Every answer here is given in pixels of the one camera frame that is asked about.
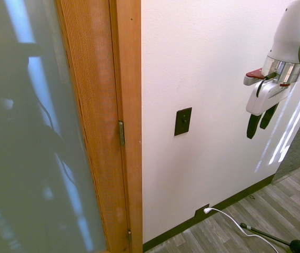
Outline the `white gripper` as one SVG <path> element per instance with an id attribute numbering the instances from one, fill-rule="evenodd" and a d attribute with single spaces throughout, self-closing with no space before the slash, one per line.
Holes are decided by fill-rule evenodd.
<path id="1" fill-rule="evenodd" d="M 259 127 L 266 129 L 278 103 L 290 94 L 290 86 L 280 86 L 278 83 L 267 82 L 262 84 L 258 96 L 256 96 L 258 87 L 259 84 L 256 84 L 246 106 L 246 111 L 251 114 L 246 131 L 246 136 L 249 139 L 252 139 L 256 133 L 261 114 L 265 112 Z"/>

